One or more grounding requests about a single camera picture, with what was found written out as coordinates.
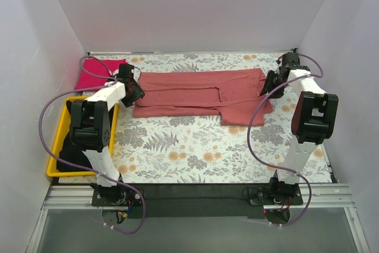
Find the salmon pink t shirt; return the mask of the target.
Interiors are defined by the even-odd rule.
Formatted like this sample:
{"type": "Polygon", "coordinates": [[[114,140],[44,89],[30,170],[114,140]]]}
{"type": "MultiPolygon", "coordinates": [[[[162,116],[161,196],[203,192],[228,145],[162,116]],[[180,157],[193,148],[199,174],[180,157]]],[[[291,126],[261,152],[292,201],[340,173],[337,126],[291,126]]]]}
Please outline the salmon pink t shirt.
{"type": "Polygon", "coordinates": [[[265,82],[259,68],[208,72],[145,72],[138,83],[145,95],[133,117],[221,116],[223,126],[264,125],[273,111],[267,101],[259,107],[265,82]]]}

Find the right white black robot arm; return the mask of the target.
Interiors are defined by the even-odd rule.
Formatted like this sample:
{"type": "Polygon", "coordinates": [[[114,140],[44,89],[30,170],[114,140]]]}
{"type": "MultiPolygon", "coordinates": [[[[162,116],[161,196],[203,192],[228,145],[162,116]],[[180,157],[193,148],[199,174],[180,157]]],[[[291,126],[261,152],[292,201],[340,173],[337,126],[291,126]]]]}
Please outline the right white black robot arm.
{"type": "Polygon", "coordinates": [[[288,52],[277,60],[278,68],[269,71],[260,95],[277,99],[284,95],[285,87],[292,87],[298,96],[291,121],[293,136],[284,162],[269,181],[268,197],[275,204],[288,202],[300,195],[298,176],[312,152],[333,133],[339,98],[321,89],[309,67],[300,63],[305,57],[288,52]]]}

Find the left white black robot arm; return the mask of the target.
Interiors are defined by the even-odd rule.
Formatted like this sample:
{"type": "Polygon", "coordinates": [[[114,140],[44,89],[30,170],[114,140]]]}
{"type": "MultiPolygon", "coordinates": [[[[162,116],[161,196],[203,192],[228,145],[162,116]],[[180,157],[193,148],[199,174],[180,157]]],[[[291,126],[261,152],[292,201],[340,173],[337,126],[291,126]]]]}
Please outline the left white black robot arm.
{"type": "Polygon", "coordinates": [[[134,66],[122,63],[118,67],[116,83],[97,91],[85,100],[73,101],[70,108],[70,141],[78,146],[88,158],[97,174],[94,188],[99,196],[112,205],[121,205],[126,199],[126,190],[118,182],[121,174],[114,166],[109,142],[111,120],[109,111],[121,101],[125,107],[132,106],[144,97],[144,91],[134,79],[134,66]]]}

